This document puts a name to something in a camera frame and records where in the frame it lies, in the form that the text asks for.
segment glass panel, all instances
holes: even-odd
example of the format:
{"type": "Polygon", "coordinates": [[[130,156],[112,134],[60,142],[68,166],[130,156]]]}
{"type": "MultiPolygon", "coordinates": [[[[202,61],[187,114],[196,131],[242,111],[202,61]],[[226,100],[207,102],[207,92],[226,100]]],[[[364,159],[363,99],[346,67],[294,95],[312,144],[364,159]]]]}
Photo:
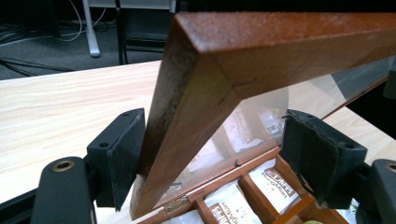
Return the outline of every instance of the glass panel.
{"type": "Polygon", "coordinates": [[[394,57],[311,79],[242,101],[184,169],[157,205],[232,170],[281,144],[287,109],[323,119],[384,81],[394,57]]]}

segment brass hinge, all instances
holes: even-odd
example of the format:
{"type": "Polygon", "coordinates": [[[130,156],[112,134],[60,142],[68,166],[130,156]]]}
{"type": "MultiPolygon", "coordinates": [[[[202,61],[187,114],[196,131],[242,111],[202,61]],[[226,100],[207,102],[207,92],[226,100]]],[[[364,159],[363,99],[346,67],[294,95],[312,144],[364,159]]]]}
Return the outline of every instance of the brass hinge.
{"type": "Polygon", "coordinates": [[[166,213],[169,214],[189,203],[189,199],[184,195],[181,198],[164,205],[163,208],[165,209],[166,213]]]}

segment white paper packet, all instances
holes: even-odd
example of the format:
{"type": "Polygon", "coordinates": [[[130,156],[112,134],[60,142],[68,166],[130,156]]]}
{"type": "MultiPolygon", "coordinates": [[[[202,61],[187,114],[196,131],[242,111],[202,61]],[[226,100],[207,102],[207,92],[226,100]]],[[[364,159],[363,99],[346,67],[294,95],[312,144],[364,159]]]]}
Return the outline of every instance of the white paper packet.
{"type": "Polygon", "coordinates": [[[220,224],[261,223],[237,187],[236,180],[208,195],[205,203],[220,224]]]}
{"type": "Polygon", "coordinates": [[[214,166],[222,160],[224,160],[224,158],[216,149],[212,139],[209,139],[192,161],[190,161],[189,165],[187,165],[187,169],[189,169],[190,172],[194,172],[214,166]]]}
{"type": "Polygon", "coordinates": [[[266,161],[249,173],[253,182],[279,214],[283,214],[298,200],[298,193],[275,170],[276,159],[266,161]]]}
{"type": "Polygon", "coordinates": [[[191,224],[191,223],[204,224],[197,210],[192,210],[179,217],[172,217],[171,219],[163,222],[163,224],[191,224]]]}
{"type": "Polygon", "coordinates": [[[242,109],[239,107],[223,122],[223,127],[235,152],[255,147],[264,142],[261,139],[253,137],[253,133],[248,127],[248,122],[245,119],[242,109]]]}

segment light wood table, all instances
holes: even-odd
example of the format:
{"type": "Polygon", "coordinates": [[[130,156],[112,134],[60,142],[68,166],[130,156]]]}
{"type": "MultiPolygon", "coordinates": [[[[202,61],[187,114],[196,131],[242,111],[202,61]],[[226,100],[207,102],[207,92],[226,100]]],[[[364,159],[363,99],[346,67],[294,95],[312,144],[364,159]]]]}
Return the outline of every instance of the light wood table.
{"type": "MultiPolygon", "coordinates": [[[[41,170],[86,146],[120,113],[144,107],[146,118],[160,62],[0,81],[0,203],[38,185],[41,170]]],[[[369,148],[366,161],[396,160],[396,142],[347,108],[326,122],[369,148]]],[[[130,222],[99,209],[99,222],[130,222]]]]}

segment wooden box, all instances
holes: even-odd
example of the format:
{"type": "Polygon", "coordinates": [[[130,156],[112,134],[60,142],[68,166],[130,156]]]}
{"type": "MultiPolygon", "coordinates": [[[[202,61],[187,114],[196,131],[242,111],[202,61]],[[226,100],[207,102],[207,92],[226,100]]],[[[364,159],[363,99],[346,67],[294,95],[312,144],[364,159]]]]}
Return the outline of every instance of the wooden box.
{"type": "Polygon", "coordinates": [[[276,125],[266,126],[262,117],[270,113],[280,119],[293,108],[325,118],[386,80],[386,73],[334,73],[392,56],[395,39],[395,14],[177,15],[149,112],[131,200],[132,220],[160,208],[154,216],[138,220],[161,223],[197,209],[205,223],[214,223],[205,196],[238,179],[263,223],[346,223],[333,210],[316,207],[277,155],[281,134],[271,131],[276,125]],[[237,152],[225,140],[229,135],[223,124],[236,107],[246,116],[245,126],[254,131],[250,137],[262,140],[237,152]],[[223,159],[196,175],[188,165],[209,139],[222,148],[223,159]],[[248,176],[272,158],[301,197],[283,215],[248,176]]]}

